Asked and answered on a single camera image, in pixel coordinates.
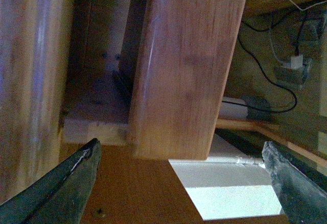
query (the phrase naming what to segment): electrical outlet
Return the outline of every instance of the electrical outlet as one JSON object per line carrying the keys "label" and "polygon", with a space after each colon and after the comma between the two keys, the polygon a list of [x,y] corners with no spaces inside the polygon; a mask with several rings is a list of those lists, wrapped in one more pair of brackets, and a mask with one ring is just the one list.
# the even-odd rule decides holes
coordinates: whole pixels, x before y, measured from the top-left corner
{"label": "electrical outlet", "polygon": [[303,65],[298,69],[281,66],[274,69],[277,84],[290,89],[302,90],[309,77],[313,59],[303,58]]}

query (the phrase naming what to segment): cable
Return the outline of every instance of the cable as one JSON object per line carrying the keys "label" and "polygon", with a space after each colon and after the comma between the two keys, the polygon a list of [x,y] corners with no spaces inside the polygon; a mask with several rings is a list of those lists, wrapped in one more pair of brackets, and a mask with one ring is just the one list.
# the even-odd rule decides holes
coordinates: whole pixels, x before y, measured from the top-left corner
{"label": "cable", "polygon": [[[273,16],[271,15],[271,25],[270,25],[270,26],[272,26],[272,25],[273,25]],[[269,41],[270,41],[270,47],[271,47],[271,50],[272,50],[272,53],[273,53],[275,59],[276,59],[279,63],[285,65],[286,62],[284,62],[284,61],[282,61],[281,59],[279,59],[279,57],[277,56],[277,54],[276,54],[276,52],[275,52],[274,44],[273,44],[273,42],[272,42],[271,27],[269,28]]]}
{"label": "cable", "polygon": [[288,91],[289,93],[292,94],[292,96],[294,97],[294,105],[293,105],[291,108],[288,108],[288,109],[285,109],[285,110],[275,111],[275,110],[260,109],[260,108],[256,108],[256,107],[253,107],[253,106],[250,106],[250,105],[244,105],[244,104],[240,104],[240,103],[233,103],[233,102],[226,102],[226,101],[223,101],[223,103],[239,105],[239,106],[242,106],[242,107],[247,107],[247,108],[251,108],[251,109],[254,109],[254,110],[257,110],[257,111],[260,111],[260,112],[267,112],[267,113],[286,113],[286,112],[289,112],[289,111],[293,110],[293,109],[297,106],[297,97],[296,97],[295,93],[294,93],[292,90],[286,88],[285,86],[282,86],[282,85],[276,84],[276,83],[274,83],[273,81],[271,81],[271,80],[268,78],[268,76],[266,75],[266,73],[264,72],[264,70],[263,70],[263,68],[262,68],[262,66],[261,66],[261,64],[260,64],[260,62],[259,62],[259,60],[255,57],[255,55],[254,55],[252,52],[250,52],[249,50],[247,50],[247,49],[245,48],[245,46],[243,45],[243,43],[242,43],[241,40],[240,40],[240,36],[237,36],[237,40],[239,41],[239,43],[240,43],[242,49],[243,49],[247,54],[249,54],[250,56],[252,56],[252,58],[255,60],[255,62],[258,64],[258,66],[259,66],[259,68],[260,68],[260,70],[261,70],[263,76],[266,78],[266,80],[267,80],[270,84],[272,84],[272,85],[274,85],[274,86],[276,86],[276,87],[278,87],[278,88],[284,89],[284,90],[286,90],[286,91]]}
{"label": "cable", "polygon": [[315,3],[311,6],[308,6],[304,9],[302,9],[300,6],[297,5],[297,3],[295,3],[293,0],[289,0],[293,5],[295,5],[300,11],[306,11],[307,9],[310,9],[311,7],[314,7],[314,6],[317,6],[317,5],[320,5],[320,4],[324,4],[324,3],[327,3],[327,1],[322,1],[322,2],[318,2],[318,3]]}
{"label": "cable", "polygon": [[246,23],[245,21],[242,21],[242,23],[246,26],[248,26],[250,29],[256,31],[256,32],[266,32],[269,31],[269,29],[274,29],[276,26],[278,26],[282,21],[284,21],[286,19],[286,17],[288,17],[289,15],[291,15],[292,13],[294,13],[295,11],[297,11],[297,9],[293,9],[291,11],[289,11],[288,13],[286,13],[284,16],[282,16],[276,23],[274,24],[270,24],[270,26],[266,29],[256,29],[254,27],[252,27],[250,24]]}
{"label": "cable", "polygon": [[303,30],[303,27],[305,25],[305,22],[306,22],[307,18],[308,18],[308,12],[305,11],[305,17],[302,20],[301,27],[299,28],[298,33],[297,33],[297,37],[296,37],[296,43],[295,43],[295,55],[296,56],[300,55],[300,50],[299,50],[300,37],[301,37],[301,33],[302,33],[302,30]]}

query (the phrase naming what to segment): black cable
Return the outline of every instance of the black cable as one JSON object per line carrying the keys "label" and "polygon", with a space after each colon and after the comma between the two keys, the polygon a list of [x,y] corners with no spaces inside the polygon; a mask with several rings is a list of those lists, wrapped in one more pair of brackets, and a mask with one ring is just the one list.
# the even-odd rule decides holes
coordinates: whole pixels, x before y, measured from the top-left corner
{"label": "black cable", "polygon": [[302,33],[302,30],[303,30],[303,27],[305,25],[307,18],[308,18],[308,11],[305,11],[305,17],[302,20],[301,27],[299,28],[297,37],[296,37],[296,43],[295,43],[295,55],[296,56],[300,55],[300,50],[299,50],[300,37],[301,37],[301,33]]}
{"label": "black cable", "polygon": [[278,87],[278,88],[284,89],[284,90],[286,90],[286,91],[288,91],[289,93],[292,94],[292,96],[294,97],[294,105],[293,105],[291,108],[288,108],[288,109],[286,109],[286,110],[274,111],[274,110],[265,110],[265,109],[260,109],[260,108],[256,108],[256,107],[253,107],[253,106],[250,106],[250,105],[245,105],[245,104],[240,104],[240,103],[233,103],[233,102],[227,102],[227,101],[223,101],[223,103],[239,105],[239,106],[242,106],[242,107],[247,107],[247,108],[251,108],[251,109],[254,109],[254,110],[257,110],[257,111],[260,111],[260,112],[267,112],[267,113],[286,113],[286,112],[289,112],[289,111],[293,110],[293,109],[297,106],[297,97],[296,97],[295,93],[294,93],[292,90],[290,90],[289,88],[286,88],[285,86],[282,86],[282,85],[276,84],[275,82],[271,81],[271,80],[268,78],[268,76],[266,75],[266,73],[264,72],[264,70],[263,70],[263,68],[262,68],[262,66],[261,66],[261,64],[260,64],[260,62],[259,62],[259,60],[255,57],[255,55],[254,55],[252,52],[250,52],[249,50],[247,50],[247,49],[245,48],[245,46],[243,45],[243,43],[242,43],[241,40],[240,40],[240,36],[237,36],[237,40],[239,41],[239,43],[240,43],[242,49],[243,49],[247,54],[249,54],[250,56],[252,56],[252,58],[256,61],[256,63],[258,64],[258,66],[259,66],[259,68],[260,68],[262,74],[264,75],[264,77],[266,78],[266,80],[267,80],[270,84],[272,84],[272,85],[274,85],[274,86],[276,86],[276,87]]}
{"label": "black cable", "polygon": [[[293,9],[291,11],[289,11],[288,13],[286,13],[283,17],[281,17],[276,23],[271,25],[271,29],[273,29],[274,27],[278,26],[282,21],[284,21],[286,19],[286,17],[288,17],[289,15],[291,15],[292,13],[294,13],[295,11],[298,11],[298,9]],[[248,26],[250,29],[256,31],[256,32],[267,32],[269,31],[269,28],[266,29],[256,29],[255,27],[252,27],[250,24],[246,23],[245,21],[242,21],[242,23],[246,26]]]}

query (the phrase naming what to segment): plug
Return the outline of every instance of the plug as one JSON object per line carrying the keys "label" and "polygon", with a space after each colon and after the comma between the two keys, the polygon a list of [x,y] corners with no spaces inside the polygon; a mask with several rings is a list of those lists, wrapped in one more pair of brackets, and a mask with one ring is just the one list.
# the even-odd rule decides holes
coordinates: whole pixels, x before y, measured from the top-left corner
{"label": "plug", "polygon": [[291,57],[290,69],[299,69],[303,66],[303,55]]}

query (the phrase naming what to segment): white cable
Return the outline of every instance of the white cable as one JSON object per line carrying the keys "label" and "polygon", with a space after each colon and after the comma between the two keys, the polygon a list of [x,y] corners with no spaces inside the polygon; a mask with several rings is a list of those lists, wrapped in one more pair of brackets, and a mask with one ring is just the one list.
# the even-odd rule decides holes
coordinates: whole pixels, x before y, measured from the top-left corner
{"label": "white cable", "polygon": [[272,50],[272,53],[273,53],[275,59],[276,59],[279,63],[281,63],[281,64],[283,64],[283,65],[286,64],[286,62],[284,62],[284,61],[282,61],[281,59],[279,59],[279,57],[277,56],[277,54],[276,54],[276,52],[275,52],[274,44],[273,44],[273,42],[272,42],[271,24],[270,24],[270,26],[269,26],[269,41],[270,41],[271,50]]}
{"label": "white cable", "polygon": [[297,3],[295,3],[293,0],[289,0],[293,5],[295,5],[300,11],[306,11],[307,9],[310,9],[311,7],[314,7],[314,6],[317,6],[317,5],[320,5],[320,4],[323,4],[323,3],[327,3],[327,1],[322,1],[322,2],[318,2],[318,3],[315,3],[311,6],[308,6],[304,9],[302,9],[300,6],[297,5]]}

